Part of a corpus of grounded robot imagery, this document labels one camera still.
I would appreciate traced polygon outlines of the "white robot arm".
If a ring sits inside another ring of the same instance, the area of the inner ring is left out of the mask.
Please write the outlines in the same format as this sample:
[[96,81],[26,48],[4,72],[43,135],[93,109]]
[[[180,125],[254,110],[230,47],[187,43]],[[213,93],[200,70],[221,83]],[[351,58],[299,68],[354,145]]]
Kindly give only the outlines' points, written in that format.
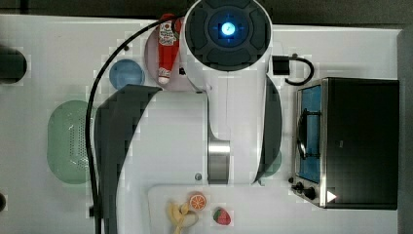
[[272,49],[256,0],[197,0],[180,32],[188,91],[127,85],[98,108],[104,234],[149,234],[154,186],[251,184],[265,174],[282,131]]

